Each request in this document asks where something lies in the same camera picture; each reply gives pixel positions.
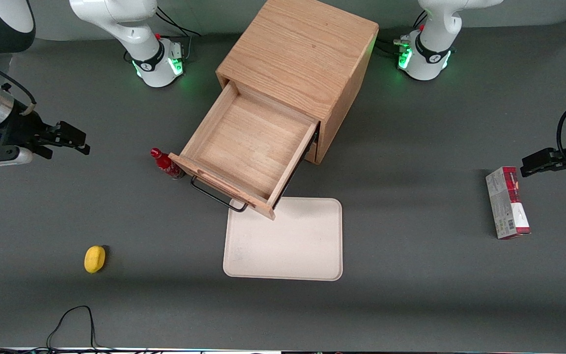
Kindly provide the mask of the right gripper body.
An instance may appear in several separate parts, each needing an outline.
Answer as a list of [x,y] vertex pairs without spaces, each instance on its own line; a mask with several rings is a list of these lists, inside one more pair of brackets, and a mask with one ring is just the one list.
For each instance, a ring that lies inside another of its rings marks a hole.
[[49,144],[49,129],[37,112],[12,114],[0,123],[0,145],[34,148]]

